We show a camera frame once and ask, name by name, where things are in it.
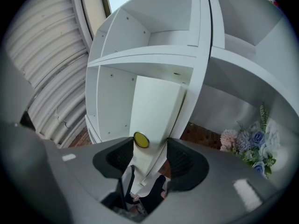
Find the corrugated metal wall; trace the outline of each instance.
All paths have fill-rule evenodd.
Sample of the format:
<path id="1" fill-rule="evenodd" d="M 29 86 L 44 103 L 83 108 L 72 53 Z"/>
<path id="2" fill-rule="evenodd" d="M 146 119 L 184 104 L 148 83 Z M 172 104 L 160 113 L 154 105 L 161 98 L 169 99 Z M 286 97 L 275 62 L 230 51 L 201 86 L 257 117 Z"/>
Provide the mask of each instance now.
<path id="1" fill-rule="evenodd" d="M 88 59 L 71 0 L 27 0 L 6 40 L 9 56 L 35 89 L 28 113 L 36 130 L 67 147 L 85 126 Z"/>

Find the pink flower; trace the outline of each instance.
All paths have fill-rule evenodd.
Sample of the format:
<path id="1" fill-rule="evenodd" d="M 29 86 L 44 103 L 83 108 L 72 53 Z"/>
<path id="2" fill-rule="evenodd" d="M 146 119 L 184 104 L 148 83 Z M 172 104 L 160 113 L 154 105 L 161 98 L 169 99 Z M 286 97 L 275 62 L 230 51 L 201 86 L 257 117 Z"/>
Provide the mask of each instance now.
<path id="1" fill-rule="evenodd" d="M 235 139 L 238 136 L 238 132 L 233 129 L 226 129 L 223 131 L 220 137 L 221 141 L 221 151 L 228 152 L 229 150 L 232 149 L 232 147 L 235 145 Z"/>

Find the yellow circle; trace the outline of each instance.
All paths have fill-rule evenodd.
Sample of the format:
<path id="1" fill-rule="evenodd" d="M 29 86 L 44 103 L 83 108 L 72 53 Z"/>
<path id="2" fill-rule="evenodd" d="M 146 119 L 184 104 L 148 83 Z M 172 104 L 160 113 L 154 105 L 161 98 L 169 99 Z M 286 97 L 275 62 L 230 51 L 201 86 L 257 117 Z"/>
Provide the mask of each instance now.
<path id="1" fill-rule="evenodd" d="M 134 134 L 134 141 L 140 147 L 148 147 L 150 142 L 143 133 L 136 132 Z"/>

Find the blue rose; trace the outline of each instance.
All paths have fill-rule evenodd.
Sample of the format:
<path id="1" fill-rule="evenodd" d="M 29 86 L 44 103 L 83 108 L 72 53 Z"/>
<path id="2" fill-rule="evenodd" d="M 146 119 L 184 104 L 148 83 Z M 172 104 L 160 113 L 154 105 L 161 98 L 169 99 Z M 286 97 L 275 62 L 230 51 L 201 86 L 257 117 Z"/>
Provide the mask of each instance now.
<path id="1" fill-rule="evenodd" d="M 255 131 L 251 136 L 251 143 L 253 146 L 260 147 L 266 142 L 265 133 L 261 130 Z"/>
<path id="2" fill-rule="evenodd" d="M 264 162 L 256 162 L 253 166 L 253 169 L 257 171 L 259 174 L 261 174 L 263 177 L 266 177 L 266 172 L 265 172 L 265 164 Z"/>

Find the brown brick floor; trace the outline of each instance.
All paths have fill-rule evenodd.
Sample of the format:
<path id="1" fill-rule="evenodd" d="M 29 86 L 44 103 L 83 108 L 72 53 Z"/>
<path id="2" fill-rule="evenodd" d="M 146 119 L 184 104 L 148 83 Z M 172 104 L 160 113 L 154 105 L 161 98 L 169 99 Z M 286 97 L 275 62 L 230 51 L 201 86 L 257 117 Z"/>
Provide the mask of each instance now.
<path id="1" fill-rule="evenodd" d="M 220 134 L 214 133 L 190 122 L 188 122 L 186 129 L 184 130 L 181 136 L 181 140 L 190 141 L 215 149 L 220 149 L 221 147 Z M 74 139 L 70 147 L 85 146 L 90 144 L 91 141 L 89 139 L 87 127 L 85 127 Z M 166 161 L 165 164 L 160 168 L 159 172 L 166 177 L 171 178 L 170 166 L 168 161 Z"/>

